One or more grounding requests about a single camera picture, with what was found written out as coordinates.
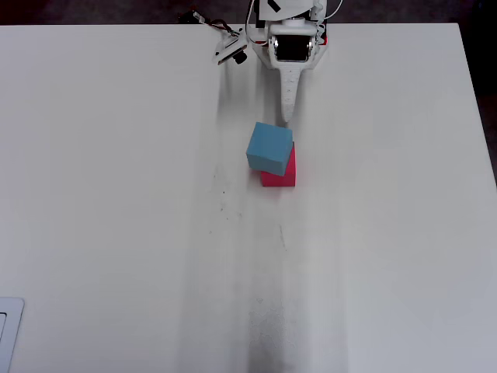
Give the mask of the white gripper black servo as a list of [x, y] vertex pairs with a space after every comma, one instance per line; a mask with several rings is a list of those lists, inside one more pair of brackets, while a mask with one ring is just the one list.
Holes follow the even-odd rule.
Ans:
[[252, 36], [252, 49], [268, 69], [280, 72], [281, 113], [285, 123], [294, 114], [301, 72], [313, 69], [328, 47], [326, 23], [268, 22]]

